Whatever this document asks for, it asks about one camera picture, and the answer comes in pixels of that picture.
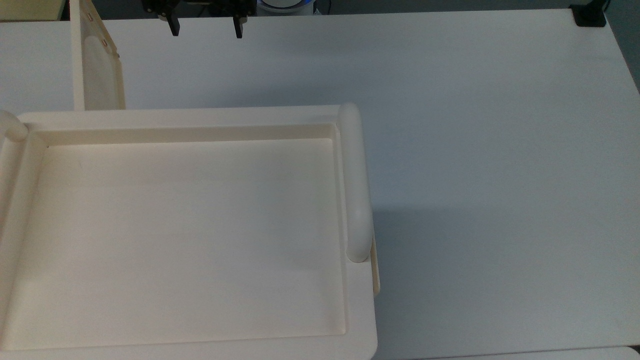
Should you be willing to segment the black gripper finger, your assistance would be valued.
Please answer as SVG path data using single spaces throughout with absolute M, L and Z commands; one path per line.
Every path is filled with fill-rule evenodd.
M 155 14 L 159 19 L 166 21 L 171 34 L 174 37 L 179 35 L 180 23 L 176 16 L 175 9 L 180 0 L 143 0 L 142 9 L 149 14 Z
M 220 16 L 232 19 L 235 36 L 242 39 L 243 25 L 249 18 L 249 0 L 221 0 Z

